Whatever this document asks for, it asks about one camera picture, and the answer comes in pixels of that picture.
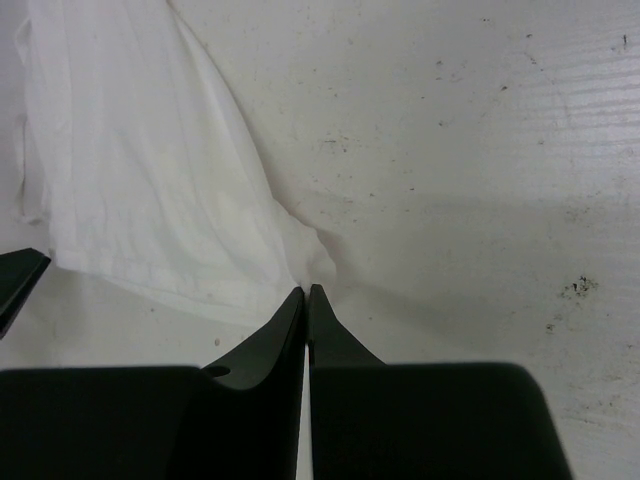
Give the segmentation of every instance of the black object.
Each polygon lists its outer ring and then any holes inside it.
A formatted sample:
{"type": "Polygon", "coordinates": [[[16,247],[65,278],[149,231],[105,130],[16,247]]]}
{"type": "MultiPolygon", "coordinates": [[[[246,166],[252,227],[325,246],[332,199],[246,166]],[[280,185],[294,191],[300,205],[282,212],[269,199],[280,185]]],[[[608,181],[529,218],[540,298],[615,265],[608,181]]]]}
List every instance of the black object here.
{"type": "Polygon", "coordinates": [[[0,255],[0,339],[7,334],[50,262],[32,248],[0,255]]]}
{"type": "Polygon", "coordinates": [[[387,366],[322,287],[307,307],[295,289],[203,369],[0,373],[2,478],[292,479],[305,342],[317,480],[571,478],[523,369],[387,366]]]}

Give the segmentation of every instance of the white cloth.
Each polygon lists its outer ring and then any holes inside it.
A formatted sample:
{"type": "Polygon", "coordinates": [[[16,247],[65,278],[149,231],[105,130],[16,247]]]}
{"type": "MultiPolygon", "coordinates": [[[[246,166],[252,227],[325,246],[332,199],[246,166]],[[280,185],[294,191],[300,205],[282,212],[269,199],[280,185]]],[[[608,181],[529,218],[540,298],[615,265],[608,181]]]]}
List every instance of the white cloth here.
{"type": "Polygon", "coordinates": [[[166,2],[31,1],[16,43],[60,267],[251,325],[296,285],[331,283],[316,232],[273,199],[223,79],[166,2]]]}

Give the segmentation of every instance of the scratched white surface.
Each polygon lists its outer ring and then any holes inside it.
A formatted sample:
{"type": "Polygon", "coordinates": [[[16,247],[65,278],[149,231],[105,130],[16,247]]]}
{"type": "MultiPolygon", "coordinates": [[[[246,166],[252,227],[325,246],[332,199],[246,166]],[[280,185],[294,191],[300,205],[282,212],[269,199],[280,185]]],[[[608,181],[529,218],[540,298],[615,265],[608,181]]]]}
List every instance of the scratched white surface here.
{"type": "MultiPolygon", "coordinates": [[[[576,478],[640,478],[640,4],[174,5],[336,260],[345,325],[389,362],[525,365],[576,478]]],[[[0,3],[3,65],[21,8],[0,3]]],[[[4,250],[46,245],[0,222],[4,250]]],[[[52,269],[0,365],[204,363],[248,333],[52,269]]]]}

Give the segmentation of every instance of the white surface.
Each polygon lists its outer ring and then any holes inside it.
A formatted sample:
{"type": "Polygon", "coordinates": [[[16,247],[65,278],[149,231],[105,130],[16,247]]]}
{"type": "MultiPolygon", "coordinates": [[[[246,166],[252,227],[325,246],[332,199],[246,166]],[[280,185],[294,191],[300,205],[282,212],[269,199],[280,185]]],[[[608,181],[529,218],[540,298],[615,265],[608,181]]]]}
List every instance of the white surface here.
{"type": "MultiPolygon", "coordinates": [[[[640,5],[176,5],[276,199],[320,229],[354,334],[391,362],[522,363],[577,478],[640,477],[640,5]],[[582,275],[598,287],[577,295],[582,275]]],[[[24,231],[5,225],[9,250],[24,231]]],[[[52,270],[0,361],[204,361],[239,341],[150,305],[52,270]]]]}
{"type": "Polygon", "coordinates": [[[333,284],[316,232],[273,199],[224,80],[164,0],[31,1],[16,38],[56,265],[250,326],[296,286],[333,284]]]}

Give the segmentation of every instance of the screw hole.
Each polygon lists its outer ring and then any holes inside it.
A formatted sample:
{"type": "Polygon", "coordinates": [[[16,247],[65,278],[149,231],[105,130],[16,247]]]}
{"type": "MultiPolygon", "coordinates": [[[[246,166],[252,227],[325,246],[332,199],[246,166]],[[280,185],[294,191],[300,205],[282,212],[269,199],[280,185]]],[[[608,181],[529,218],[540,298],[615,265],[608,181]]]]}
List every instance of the screw hole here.
{"type": "Polygon", "coordinates": [[[231,369],[223,365],[211,365],[204,370],[209,374],[209,376],[213,378],[224,377],[225,375],[229,375],[231,373],[231,369]]]}

